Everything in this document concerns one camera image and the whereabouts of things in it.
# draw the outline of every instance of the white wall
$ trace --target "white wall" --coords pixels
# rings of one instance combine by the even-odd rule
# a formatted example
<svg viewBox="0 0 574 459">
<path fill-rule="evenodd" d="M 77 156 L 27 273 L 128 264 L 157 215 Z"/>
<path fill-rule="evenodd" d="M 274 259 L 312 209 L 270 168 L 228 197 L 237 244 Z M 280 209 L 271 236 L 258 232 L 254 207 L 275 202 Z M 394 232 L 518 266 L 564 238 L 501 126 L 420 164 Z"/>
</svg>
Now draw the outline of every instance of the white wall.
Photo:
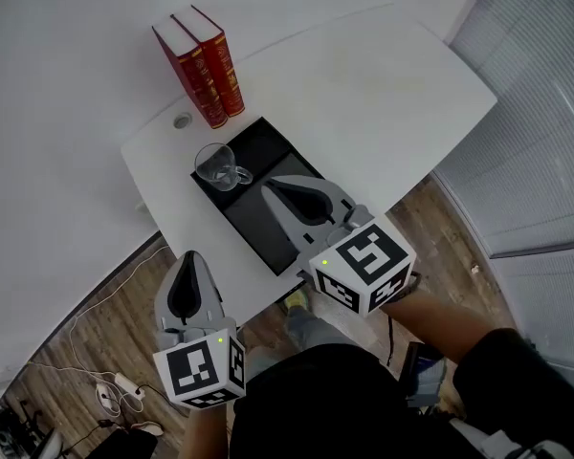
<svg viewBox="0 0 574 459">
<path fill-rule="evenodd" d="M 182 95 L 151 24 L 198 4 L 238 60 L 390 1 L 0 0 L 0 382 L 156 229 L 120 154 Z"/>
</svg>

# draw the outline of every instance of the gray pants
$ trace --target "gray pants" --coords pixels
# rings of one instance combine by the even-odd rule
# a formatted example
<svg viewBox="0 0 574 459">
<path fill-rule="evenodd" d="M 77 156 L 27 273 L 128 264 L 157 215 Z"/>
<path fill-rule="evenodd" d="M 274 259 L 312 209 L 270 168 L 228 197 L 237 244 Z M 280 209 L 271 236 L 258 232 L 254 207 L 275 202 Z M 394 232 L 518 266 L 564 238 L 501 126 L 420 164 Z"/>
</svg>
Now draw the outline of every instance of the gray pants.
<svg viewBox="0 0 574 459">
<path fill-rule="evenodd" d="M 340 330 L 301 306 L 295 306 L 289 310 L 285 331 L 300 351 L 326 343 L 357 345 Z M 281 356 L 276 351 L 268 347 L 255 347 L 247 356 L 247 382 L 281 360 Z"/>
</svg>

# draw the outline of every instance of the book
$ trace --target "book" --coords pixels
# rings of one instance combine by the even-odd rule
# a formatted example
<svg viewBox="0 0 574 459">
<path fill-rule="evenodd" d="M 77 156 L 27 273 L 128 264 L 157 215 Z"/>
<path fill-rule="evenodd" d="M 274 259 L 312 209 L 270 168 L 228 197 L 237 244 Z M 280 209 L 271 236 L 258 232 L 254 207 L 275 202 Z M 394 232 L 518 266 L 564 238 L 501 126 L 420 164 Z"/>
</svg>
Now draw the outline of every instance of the book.
<svg viewBox="0 0 574 459">
<path fill-rule="evenodd" d="M 202 53 L 228 116 L 240 114 L 245 110 L 245 104 L 223 29 L 193 6 L 174 13 L 172 18 L 202 47 Z"/>
<path fill-rule="evenodd" d="M 213 129 L 228 120 L 201 46 L 171 17 L 153 26 L 168 61 L 191 101 Z"/>
</svg>

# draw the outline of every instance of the white cable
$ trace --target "white cable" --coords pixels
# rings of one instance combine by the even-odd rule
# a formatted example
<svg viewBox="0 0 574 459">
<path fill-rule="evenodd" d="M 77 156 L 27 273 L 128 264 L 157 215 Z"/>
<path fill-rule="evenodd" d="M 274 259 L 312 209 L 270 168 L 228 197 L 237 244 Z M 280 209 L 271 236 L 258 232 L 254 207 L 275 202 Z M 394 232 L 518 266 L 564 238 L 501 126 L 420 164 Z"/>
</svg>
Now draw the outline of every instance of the white cable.
<svg viewBox="0 0 574 459">
<path fill-rule="evenodd" d="M 108 410 L 107 408 L 104 407 L 104 405 L 99 401 L 99 397 L 98 397 L 98 390 L 96 389 L 96 399 L 99 401 L 100 406 L 102 407 L 102 409 L 111 417 L 113 418 L 119 418 L 121 416 L 121 402 L 125 402 L 125 404 L 127 404 L 127 406 L 134 412 L 134 413 L 141 413 L 144 410 L 144 404 L 143 401 L 141 399 L 139 399 L 137 396 L 134 396 L 131 393 L 121 393 L 121 390 L 119 389 L 119 387 L 114 384 L 113 382 L 107 381 L 106 379 L 99 377 L 99 376 L 103 376 L 104 374 L 110 374 L 111 376 L 113 376 L 113 379 L 115 379 L 116 374 L 114 372 L 111 371 L 90 371 L 87 367 L 85 367 L 83 365 L 83 363 L 80 361 L 80 359 L 78 358 L 77 355 L 77 350 L 75 349 L 75 344 L 73 343 L 73 330 L 77 327 L 77 323 L 78 323 L 78 319 L 83 317 L 84 315 L 86 315 L 87 313 L 89 313 L 91 310 L 93 310 L 94 308 L 97 308 L 98 306 L 100 306 L 100 304 L 102 304 L 103 302 L 106 302 L 108 299 L 110 299 L 111 297 L 113 297 L 136 273 L 136 271 L 146 262 L 148 262 L 149 260 L 151 260 L 155 255 L 157 255 L 160 251 L 167 249 L 168 246 L 165 245 L 159 249 L 157 249 L 156 251 L 154 251 L 151 256 L 149 256 L 148 258 L 146 258 L 145 260 L 143 260 L 140 264 L 138 264 L 135 268 L 134 271 L 132 271 L 132 274 L 129 275 L 129 277 L 127 277 L 121 284 L 120 286 L 113 291 L 113 293 L 111 293 L 111 295 L 105 297 L 102 301 L 97 302 L 96 304 L 90 306 L 89 308 L 87 308 L 85 311 L 83 311 L 80 315 L 75 316 L 75 323 L 73 324 L 73 326 L 71 327 L 70 331 L 68 332 L 68 340 L 70 341 L 70 347 L 73 351 L 73 355 L 75 356 L 75 360 L 77 361 L 78 365 L 81 366 L 81 368 L 76 368 L 76 367 L 55 367 L 53 365 L 48 365 L 48 364 L 44 364 L 44 363 L 40 363 L 40 362 L 32 362 L 29 361 L 28 364 L 31 365 L 37 365 L 39 367 L 45 367 L 45 368 L 49 368 L 49 369 L 54 369 L 56 371 L 77 371 L 77 372 L 84 372 L 85 374 L 88 374 L 89 376 L 91 376 L 93 379 L 95 379 L 96 381 L 99 381 L 101 383 L 106 383 L 109 386 L 109 391 L 113 394 L 113 398 L 111 398 L 111 400 L 117 402 L 118 407 L 119 407 L 119 413 L 117 413 L 117 415 L 115 415 L 116 411 L 115 410 Z M 125 397 L 126 396 L 132 396 L 135 400 L 137 400 L 140 404 L 141 404 L 141 409 L 136 409 L 134 406 L 132 406 L 132 404 L 130 402 L 128 402 Z"/>
</svg>

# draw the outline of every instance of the black shirt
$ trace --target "black shirt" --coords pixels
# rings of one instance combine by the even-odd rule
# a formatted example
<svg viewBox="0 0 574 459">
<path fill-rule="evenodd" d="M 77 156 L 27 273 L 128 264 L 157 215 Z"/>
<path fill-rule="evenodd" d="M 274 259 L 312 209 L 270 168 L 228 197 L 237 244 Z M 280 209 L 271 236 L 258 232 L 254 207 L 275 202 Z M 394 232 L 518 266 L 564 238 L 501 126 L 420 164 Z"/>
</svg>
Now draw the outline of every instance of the black shirt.
<svg viewBox="0 0 574 459">
<path fill-rule="evenodd" d="M 495 330 L 457 367 L 467 423 L 574 455 L 574 389 L 513 330 Z M 253 378 L 235 407 L 231 459 L 473 457 L 447 422 L 408 411 L 396 380 L 353 345 L 321 345 Z"/>
</svg>

